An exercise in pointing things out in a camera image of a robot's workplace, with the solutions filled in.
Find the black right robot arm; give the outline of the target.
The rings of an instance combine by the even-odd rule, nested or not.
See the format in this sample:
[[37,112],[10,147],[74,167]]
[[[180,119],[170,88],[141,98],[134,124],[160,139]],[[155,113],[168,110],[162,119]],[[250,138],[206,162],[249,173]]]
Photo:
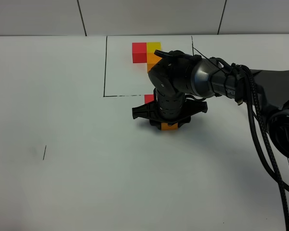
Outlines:
[[[148,119],[161,128],[162,123],[181,126],[191,116],[206,112],[206,98],[226,96],[236,103],[247,101],[246,78],[236,64],[220,58],[203,58],[181,51],[155,51],[160,61],[148,73],[154,85],[154,100],[132,109],[133,118]],[[265,131],[274,146],[289,158],[289,70],[252,70]]]

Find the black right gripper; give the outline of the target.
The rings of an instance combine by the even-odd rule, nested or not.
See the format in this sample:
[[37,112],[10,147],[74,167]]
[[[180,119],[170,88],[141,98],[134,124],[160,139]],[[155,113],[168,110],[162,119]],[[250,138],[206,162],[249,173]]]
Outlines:
[[178,128],[191,122],[191,117],[198,113],[206,113],[207,103],[193,95],[182,92],[174,96],[166,96],[157,89],[153,91],[155,100],[151,103],[132,108],[132,117],[148,119],[151,126],[161,130],[161,123],[175,124]]

